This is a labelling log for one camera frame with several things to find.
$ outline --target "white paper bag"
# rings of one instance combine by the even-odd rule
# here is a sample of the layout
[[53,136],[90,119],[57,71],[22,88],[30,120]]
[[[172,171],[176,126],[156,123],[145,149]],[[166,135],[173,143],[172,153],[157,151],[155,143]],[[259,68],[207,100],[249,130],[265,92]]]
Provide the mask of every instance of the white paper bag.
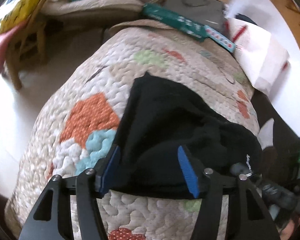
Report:
[[287,63],[289,53],[270,32],[261,27],[233,18],[228,21],[231,39],[246,26],[234,42],[234,57],[252,86],[269,96],[274,81]]

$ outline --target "patchwork quilt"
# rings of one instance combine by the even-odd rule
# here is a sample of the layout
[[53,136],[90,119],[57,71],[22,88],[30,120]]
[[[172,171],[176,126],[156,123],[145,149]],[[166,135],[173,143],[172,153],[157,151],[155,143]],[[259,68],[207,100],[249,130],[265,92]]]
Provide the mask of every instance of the patchwork quilt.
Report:
[[[114,34],[42,108],[20,161],[18,181],[5,220],[18,238],[48,180],[74,176],[106,156],[122,118],[133,80],[145,71],[180,82],[217,113],[255,135],[257,115],[247,77],[215,42],[198,43],[153,20],[116,25]],[[227,222],[223,197],[218,239]],[[201,200],[171,200],[110,190],[98,206],[110,240],[188,240]],[[71,197],[74,239],[80,240],[75,196]]]

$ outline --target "wooden chair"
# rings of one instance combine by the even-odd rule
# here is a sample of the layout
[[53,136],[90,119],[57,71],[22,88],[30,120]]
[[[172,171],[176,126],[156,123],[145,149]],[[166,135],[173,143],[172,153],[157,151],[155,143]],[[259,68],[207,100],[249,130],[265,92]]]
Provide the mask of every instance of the wooden chair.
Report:
[[21,89],[22,83],[19,71],[34,62],[44,62],[46,58],[46,39],[44,28],[46,20],[38,15],[46,0],[40,0],[29,17],[26,27],[18,32],[10,41],[6,53],[6,65],[16,90]]

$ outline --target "yellow plastic package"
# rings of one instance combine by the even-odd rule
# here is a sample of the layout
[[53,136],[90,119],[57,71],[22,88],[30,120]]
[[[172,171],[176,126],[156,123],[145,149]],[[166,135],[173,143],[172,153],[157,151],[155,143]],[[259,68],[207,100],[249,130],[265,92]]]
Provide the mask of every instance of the yellow plastic package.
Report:
[[14,26],[27,19],[40,0],[6,0],[0,7],[0,34],[11,30]]

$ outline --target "gray bag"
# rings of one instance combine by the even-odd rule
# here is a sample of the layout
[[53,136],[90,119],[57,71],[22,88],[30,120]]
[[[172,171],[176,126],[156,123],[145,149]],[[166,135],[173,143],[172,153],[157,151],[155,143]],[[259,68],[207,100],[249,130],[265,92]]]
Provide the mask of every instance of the gray bag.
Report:
[[166,0],[165,8],[190,20],[224,32],[224,4],[218,0]]

